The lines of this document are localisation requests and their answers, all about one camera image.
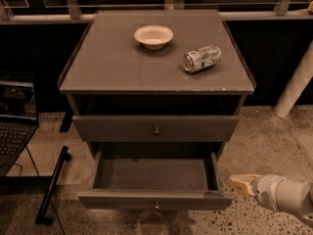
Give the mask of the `white paper bowl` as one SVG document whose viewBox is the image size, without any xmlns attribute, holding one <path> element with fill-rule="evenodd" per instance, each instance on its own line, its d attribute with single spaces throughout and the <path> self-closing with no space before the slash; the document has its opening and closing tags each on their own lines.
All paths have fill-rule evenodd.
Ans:
<svg viewBox="0 0 313 235">
<path fill-rule="evenodd" d="M 158 50 L 172 40 L 173 32 L 163 25 L 145 25 L 134 32 L 134 38 L 146 49 Z"/>
</svg>

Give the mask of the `silver soda can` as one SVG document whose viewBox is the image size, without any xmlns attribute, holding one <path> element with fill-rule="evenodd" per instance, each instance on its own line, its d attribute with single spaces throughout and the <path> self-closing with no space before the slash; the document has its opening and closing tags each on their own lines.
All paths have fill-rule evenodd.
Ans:
<svg viewBox="0 0 313 235">
<path fill-rule="evenodd" d="M 217 46 L 205 46 L 183 56 L 183 68 L 194 73 L 214 67 L 221 60 L 221 50 Z"/>
</svg>

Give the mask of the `drawer with knob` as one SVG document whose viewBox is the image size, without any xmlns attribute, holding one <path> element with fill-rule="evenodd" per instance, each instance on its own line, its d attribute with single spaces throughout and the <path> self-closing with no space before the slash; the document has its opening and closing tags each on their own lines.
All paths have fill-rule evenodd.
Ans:
<svg viewBox="0 0 313 235">
<path fill-rule="evenodd" d="M 72 121 L 88 142 L 224 142 L 237 116 L 74 116 Z"/>
<path fill-rule="evenodd" d="M 205 159 L 96 157 L 88 188 L 78 193 L 87 209 L 224 211 L 214 155 Z"/>
</svg>

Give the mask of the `white diagonal post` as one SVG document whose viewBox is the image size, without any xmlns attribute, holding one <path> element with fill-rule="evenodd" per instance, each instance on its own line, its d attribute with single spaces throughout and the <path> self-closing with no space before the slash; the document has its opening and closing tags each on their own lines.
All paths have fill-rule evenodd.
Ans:
<svg viewBox="0 0 313 235">
<path fill-rule="evenodd" d="M 285 118 L 313 77 L 313 41 L 308 46 L 290 81 L 278 99 L 274 113 Z"/>
</svg>

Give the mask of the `dark grey drawer cabinet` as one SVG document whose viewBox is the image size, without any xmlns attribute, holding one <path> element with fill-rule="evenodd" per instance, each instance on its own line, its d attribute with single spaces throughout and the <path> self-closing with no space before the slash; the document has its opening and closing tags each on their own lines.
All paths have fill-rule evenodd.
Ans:
<svg viewBox="0 0 313 235">
<path fill-rule="evenodd" d="M 146 49 L 134 32 L 170 28 L 173 38 Z M 194 73 L 183 56 L 217 46 L 221 60 Z M 74 116 L 238 116 L 255 82 L 214 11 L 100 12 L 60 82 Z"/>
</svg>

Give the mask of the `metal window railing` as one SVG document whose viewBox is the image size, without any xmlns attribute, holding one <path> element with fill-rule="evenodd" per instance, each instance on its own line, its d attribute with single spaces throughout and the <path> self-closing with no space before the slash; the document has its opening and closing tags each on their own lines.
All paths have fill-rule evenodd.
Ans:
<svg viewBox="0 0 313 235">
<path fill-rule="evenodd" d="M 85 24 L 100 12 L 214 11 L 223 21 L 310 20 L 313 0 L 0 0 L 2 24 Z"/>
</svg>

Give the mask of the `black table leg frame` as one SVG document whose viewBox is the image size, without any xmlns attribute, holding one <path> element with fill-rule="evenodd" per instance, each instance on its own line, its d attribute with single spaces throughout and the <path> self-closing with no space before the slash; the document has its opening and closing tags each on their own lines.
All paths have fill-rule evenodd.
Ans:
<svg viewBox="0 0 313 235">
<path fill-rule="evenodd" d="M 52 175 L 50 176 L 48 188 L 41 202 L 41 206 L 39 208 L 37 217 L 35 218 L 36 224 L 50 225 L 52 223 L 52 218 L 48 217 L 46 213 L 47 213 L 52 195 L 56 188 L 63 164 L 64 162 L 69 162 L 70 159 L 71 159 L 71 154 L 68 152 L 68 147 L 64 146 L 60 152 L 54 171 Z"/>
</svg>

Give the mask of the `black laptop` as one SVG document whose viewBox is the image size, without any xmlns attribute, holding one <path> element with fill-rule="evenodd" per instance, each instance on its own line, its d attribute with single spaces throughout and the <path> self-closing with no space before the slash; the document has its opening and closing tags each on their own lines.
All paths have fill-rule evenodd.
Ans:
<svg viewBox="0 0 313 235">
<path fill-rule="evenodd" d="M 5 176 L 38 128 L 34 84 L 0 81 L 0 176 Z"/>
</svg>

